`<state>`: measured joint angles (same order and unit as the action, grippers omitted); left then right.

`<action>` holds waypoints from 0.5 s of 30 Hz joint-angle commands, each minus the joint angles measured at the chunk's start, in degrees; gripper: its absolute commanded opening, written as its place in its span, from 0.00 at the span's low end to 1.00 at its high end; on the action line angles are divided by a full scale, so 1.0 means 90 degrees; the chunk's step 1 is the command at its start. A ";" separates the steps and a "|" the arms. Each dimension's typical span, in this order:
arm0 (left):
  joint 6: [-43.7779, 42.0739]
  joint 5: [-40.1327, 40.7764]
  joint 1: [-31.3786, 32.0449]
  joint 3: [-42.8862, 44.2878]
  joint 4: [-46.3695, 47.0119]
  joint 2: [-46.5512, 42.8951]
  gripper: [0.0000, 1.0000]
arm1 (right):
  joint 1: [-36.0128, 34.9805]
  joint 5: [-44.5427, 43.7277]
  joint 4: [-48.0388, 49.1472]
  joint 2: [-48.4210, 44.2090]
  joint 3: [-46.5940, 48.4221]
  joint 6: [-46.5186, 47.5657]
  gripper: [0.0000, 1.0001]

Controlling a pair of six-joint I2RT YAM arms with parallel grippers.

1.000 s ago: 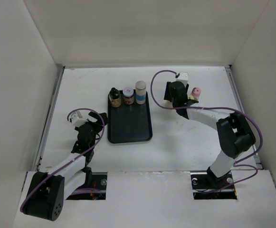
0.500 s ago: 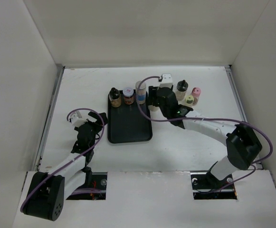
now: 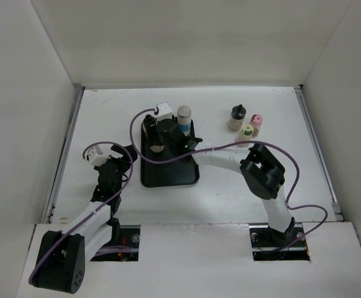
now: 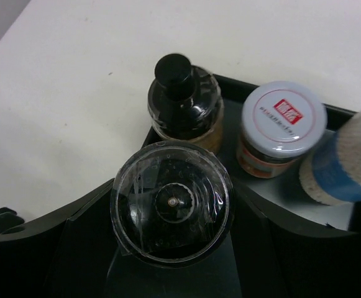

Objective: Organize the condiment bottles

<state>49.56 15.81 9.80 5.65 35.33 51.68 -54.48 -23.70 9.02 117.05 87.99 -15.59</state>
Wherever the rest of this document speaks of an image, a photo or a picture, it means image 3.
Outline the black knob cap brown bottle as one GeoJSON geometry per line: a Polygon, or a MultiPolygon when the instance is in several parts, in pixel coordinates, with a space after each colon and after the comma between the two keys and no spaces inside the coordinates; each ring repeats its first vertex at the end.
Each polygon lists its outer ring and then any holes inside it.
{"type": "Polygon", "coordinates": [[[150,114],[147,114],[142,122],[144,135],[147,140],[153,140],[157,134],[156,131],[157,120],[150,114]]]}

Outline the blue label salt jar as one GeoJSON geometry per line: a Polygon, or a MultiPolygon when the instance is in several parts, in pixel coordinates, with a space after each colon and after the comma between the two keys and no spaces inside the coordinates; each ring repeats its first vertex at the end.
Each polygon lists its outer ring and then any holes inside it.
{"type": "Polygon", "coordinates": [[[185,136],[191,132],[191,108],[189,106],[180,106],[177,109],[177,122],[180,130],[185,136]]]}

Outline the yellow cap bottle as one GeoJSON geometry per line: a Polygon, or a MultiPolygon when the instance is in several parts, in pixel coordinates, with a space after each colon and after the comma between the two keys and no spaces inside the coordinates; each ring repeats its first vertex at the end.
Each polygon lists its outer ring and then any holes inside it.
{"type": "MultiPolygon", "coordinates": [[[[249,141],[252,139],[253,137],[253,132],[254,132],[254,127],[250,124],[247,124],[247,125],[244,125],[237,138],[236,138],[236,142],[239,143],[239,142],[243,142],[243,141],[249,141]]],[[[248,143],[241,143],[241,144],[238,144],[239,147],[248,147],[249,144],[248,143]]]]}

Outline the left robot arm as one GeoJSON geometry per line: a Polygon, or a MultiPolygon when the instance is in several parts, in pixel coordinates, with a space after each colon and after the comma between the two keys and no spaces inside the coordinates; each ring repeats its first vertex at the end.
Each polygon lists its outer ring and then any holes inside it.
{"type": "Polygon", "coordinates": [[[118,157],[104,155],[97,143],[83,152],[83,158],[98,172],[98,183],[89,204],[72,223],[43,235],[29,277],[31,286],[74,294],[85,278],[87,262],[136,259],[139,236],[131,228],[121,228],[115,214],[137,154],[131,145],[111,143],[111,150],[118,157]]]}

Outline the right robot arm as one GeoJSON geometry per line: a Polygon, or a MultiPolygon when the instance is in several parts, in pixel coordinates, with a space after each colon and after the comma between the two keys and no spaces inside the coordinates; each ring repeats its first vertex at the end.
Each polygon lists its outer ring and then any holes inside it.
{"type": "Polygon", "coordinates": [[[241,174],[251,193],[263,202],[271,241],[282,246],[291,240],[295,219],[287,208],[283,189],[285,168],[265,145],[255,144],[248,154],[238,148],[220,149],[201,138],[186,137],[170,119],[159,121],[157,132],[175,157],[190,154],[181,161],[241,174]]]}

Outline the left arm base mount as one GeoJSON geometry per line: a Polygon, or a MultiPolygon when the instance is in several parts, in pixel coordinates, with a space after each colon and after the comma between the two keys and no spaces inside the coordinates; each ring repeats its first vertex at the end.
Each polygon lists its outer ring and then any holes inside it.
{"type": "Polygon", "coordinates": [[[96,253],[94,262],[128,262],[139,260],[140,225],[121,225],[116,228],[114,238],[96,253]]]}

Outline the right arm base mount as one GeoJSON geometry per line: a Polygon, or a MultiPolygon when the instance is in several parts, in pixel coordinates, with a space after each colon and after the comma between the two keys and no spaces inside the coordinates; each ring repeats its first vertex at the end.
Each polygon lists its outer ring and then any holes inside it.
{"type": "Polygon", "coordinates": [[[268,225],[250,225],[250,242],[254,261],[309,261],[305,238],[294,242],[304,233],[303,226],[296,224],[285,234],[268,225]]]}

